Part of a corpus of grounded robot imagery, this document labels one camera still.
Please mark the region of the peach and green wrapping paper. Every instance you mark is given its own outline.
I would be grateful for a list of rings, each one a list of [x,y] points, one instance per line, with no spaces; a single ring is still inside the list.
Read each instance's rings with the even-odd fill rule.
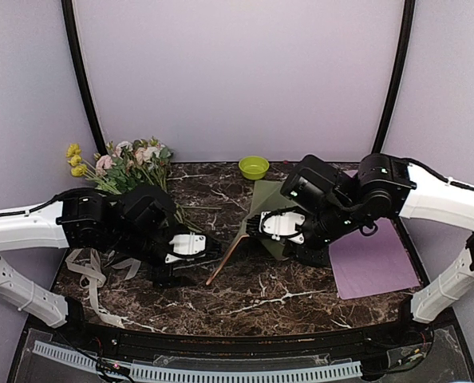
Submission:
[[[206,286],[210,286],[216,277],[220,274],[224,266],[230,260],[238,245],[244,239],[251,237],[247,233],[247,221],[255,215],[259,215],[263,211],[273,211],[283,207],[293,207],[294,203],[280,194],[282,181],[257,180],[255,181],[254,191],[251,200],[249,212],[244,216],[239,225],[239,230],[234,236],[230,245],[227,247],[221,262],[213,271],[211,276],[205,282]]]

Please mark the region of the yellow fake flower stem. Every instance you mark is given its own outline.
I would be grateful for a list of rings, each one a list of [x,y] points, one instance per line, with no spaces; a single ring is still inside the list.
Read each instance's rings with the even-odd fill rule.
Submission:
[[[79,144],[70,144],[66,149],[65,157],[70,166],[70,174],[76,178],[85,178],[94,183],[95,188],[104,192],[117,194],[118,190],[111,183],[108,170],[114,165],[109,155],[96,154],[95,164],[91,164],[82,157]]]

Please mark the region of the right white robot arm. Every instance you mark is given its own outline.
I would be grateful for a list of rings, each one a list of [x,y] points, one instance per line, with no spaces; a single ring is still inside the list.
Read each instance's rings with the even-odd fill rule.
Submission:
[[[377,232],[379,219],[426,219],[471,232],[456,260],[406,303],[404,316],[389,328],[389,340],[405,346],[474,287],[474,186],[445,177],[420,161],[374,153],[356,173],[314,155],[305,156],[283,182],[280,196],[293,202],[254,213],[246,223],[253,238],[289,241],[302,263],[315,251],[354,231]]]

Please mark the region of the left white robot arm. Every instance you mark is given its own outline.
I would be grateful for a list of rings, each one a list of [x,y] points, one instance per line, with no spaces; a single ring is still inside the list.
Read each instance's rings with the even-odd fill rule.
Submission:
[[[84,323],[82,304],[45,290],[19,274],[1,254],[41,247],[115,251],[147,263],[158,287],[189,286],[189,278],[173,274],[174,265],[218,259],[221,245],[209,235],[178,223],[175,213],[172,198],[150,185],[119,195],[75,188],[42,204],[1,210],[0,298],[47,326],[62,330],[77,348],[89,347],[94,331]]]

